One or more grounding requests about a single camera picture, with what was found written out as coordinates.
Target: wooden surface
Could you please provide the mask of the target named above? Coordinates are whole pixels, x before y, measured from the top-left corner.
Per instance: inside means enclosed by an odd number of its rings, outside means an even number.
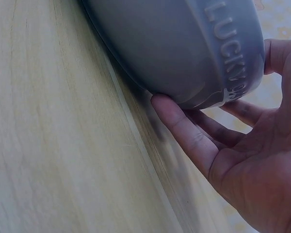
[[[0,0],[0,233],[231,233],[76,0]]]

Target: ceramic bowl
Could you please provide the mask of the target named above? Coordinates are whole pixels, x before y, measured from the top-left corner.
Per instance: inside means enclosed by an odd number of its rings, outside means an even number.
[[[252,0],[82,0],[128,75],[182,109],[205,109],[256,89],[264,41]]]

